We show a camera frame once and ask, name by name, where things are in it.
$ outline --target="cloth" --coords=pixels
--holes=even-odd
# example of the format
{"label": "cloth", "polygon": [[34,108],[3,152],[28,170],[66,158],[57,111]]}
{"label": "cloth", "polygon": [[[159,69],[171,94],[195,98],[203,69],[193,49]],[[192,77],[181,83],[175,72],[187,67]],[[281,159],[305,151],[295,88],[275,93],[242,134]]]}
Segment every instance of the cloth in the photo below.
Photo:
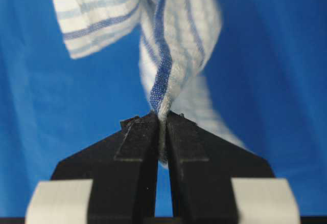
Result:
{"label": "cloth", "polygon": [[[167,113],[182,89],[204,68],[217,42],[222,22],[216,0],[54,0],[54,5],[72,58],[102,49],[140,23],[141,78],[160,121],[160,159],[166,162]],[[205,82],[194,88],[191,94],[206,90]],[[210,102],[201,102],[205,105],[201,110],[212,111],[216,125]],[[193,118],[201,125],[203,119]]]}

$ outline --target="white towel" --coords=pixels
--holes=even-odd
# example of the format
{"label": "white towel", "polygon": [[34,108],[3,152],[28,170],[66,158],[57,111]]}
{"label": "white towel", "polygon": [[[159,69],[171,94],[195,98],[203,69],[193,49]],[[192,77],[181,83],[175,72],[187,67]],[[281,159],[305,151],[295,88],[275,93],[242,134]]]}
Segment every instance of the white towel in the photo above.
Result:
{"label": "white towel", "polygon": [[[210,58],[221,30],[222,21],[216,0],[53,0],[63,39],[71,58],[79,58],[128,34],[140,23],[139,43],[141,79],[152,109],[160,120],[160,152],[165,160],[167,113],[184,87],[188,97],[207,90],[205,81],[194,79]],[[206,93],[198,104],[184,111],[199,126],[221,125],[212,132],[240,141],[223,125]],[[203,119],[190,111],[201,109],[210,114]]]}

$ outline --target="fabric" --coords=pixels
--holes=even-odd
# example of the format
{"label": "fabric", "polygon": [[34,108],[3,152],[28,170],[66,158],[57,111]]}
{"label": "fabric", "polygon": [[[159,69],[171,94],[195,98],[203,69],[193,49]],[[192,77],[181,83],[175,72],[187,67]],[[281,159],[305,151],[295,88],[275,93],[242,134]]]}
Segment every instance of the fabric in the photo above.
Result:
{"label": "fabric", "polygon": [[[288,179],[301,215],[326,215],[327,0],[218,1],[223,27],[202,71],[213,108]],[[0,216],[24,216],[60,160],[149,111],[141,28],[71,60],[52,5],[0,0]],[[171,214],[168,187],[157,189],[156,213]]]}
{"label": "fabric", "polygon": [[[72,58],[96,52],[141,24],[142,83],[160,120],[159,151],[166,162],[167,113],[181,90],[204,68],[216,44],[221,29],[216,0],[54,0],[54,5]],[[194,88],[206,89],[205,82]],[[213,113],[213,125],[218,125],[209,96],[201,103],[207,114]]]}

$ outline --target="blue fabric backdrop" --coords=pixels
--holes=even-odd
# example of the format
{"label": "blue fabric backdrop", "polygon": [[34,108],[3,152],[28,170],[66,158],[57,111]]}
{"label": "blue fabric backdrop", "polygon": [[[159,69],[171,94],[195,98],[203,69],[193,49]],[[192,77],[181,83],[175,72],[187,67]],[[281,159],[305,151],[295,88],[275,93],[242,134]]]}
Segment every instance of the blue fabric backdrop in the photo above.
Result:
{"label": "blue fabric backdrop", "polygon": [[[204,70],[215,108],[289,180],[302,215],[326,215],[327,0],[219,2],[224,26]],[[136,28],[70,60],[52,0],[0,0],[0,216],[23,216],[60,159],[149,111],[138,39]]]}

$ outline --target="twisted fabric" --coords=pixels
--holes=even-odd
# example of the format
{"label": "twisted fabric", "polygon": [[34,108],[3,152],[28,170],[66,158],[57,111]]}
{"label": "twisted fabric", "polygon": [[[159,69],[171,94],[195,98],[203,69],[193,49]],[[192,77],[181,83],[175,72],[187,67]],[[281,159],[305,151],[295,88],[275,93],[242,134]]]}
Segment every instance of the twisted fabric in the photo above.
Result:
{"label": "twisted fabric", "polygon": [[[204,68],[221,29],[216,0],[53,1],[71,58],[99,51],[141,25],[141,79],[160,120],[160,158],[165,161],[167,113],[182,89]],[[212,110],[211,104],[202,104],[202,109]],[[214,111],[207,119],[217,119]]]}

